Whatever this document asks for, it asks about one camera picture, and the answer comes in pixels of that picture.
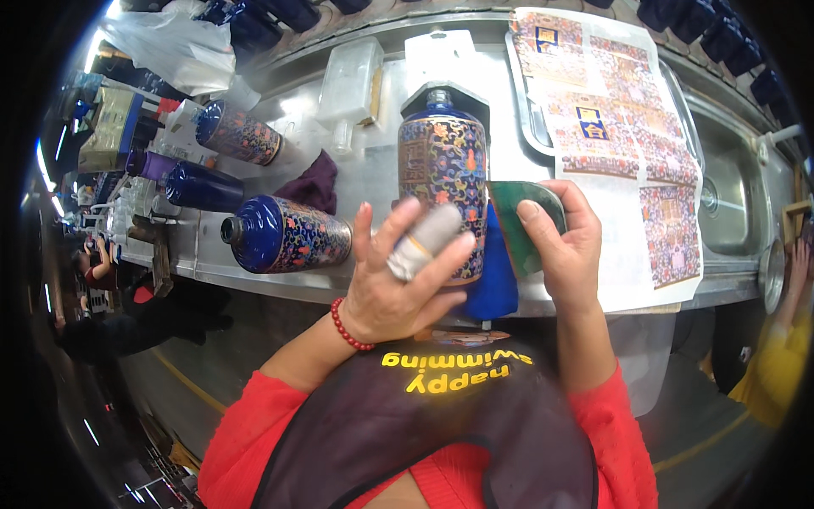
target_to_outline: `blue cloth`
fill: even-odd
[[[472,318],[492,320],[517,311],[517,279],[492,204],[486,219],[484,272],[467,293],[464,311]]]

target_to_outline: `red bead bracelet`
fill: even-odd
[[[338,330],[339,334],[342,335],[342,339],[346,340],[353,348],[357,350],[372,350],[375,346],[374,344],[360,343],[359,341],[354,340],[353,336],[345,331],[345,327],[342,327],[342,320],[339,319],[339,303],[344,300],[344,297],[339,297],[334,301],[333,304],[330,305],[330,317],[334,319],[336,330]]]

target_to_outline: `metal sink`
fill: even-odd
[[[769,209],[751,134],[708,103],[689,104],[706,161],[698,210],[703,243],[720,255],[758,254],[768,237]]]

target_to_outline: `apron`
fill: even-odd
[[[454,442],[486,448],[486,507],[597,506],[597,469],[539,340],[394,341],[359,352],[297,410],[252,509],[340,508]]]

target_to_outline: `green squeegee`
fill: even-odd
[[[534,182],[499,181],[487,182],[486,185],[497,221],[501,225],[514,276],[521,279],[539,272],[543,268],[540,254],[517,217],[517,205],[522,200],[537,202],[549,214],[562,235],[568,229],[559,197],[548,187]]]

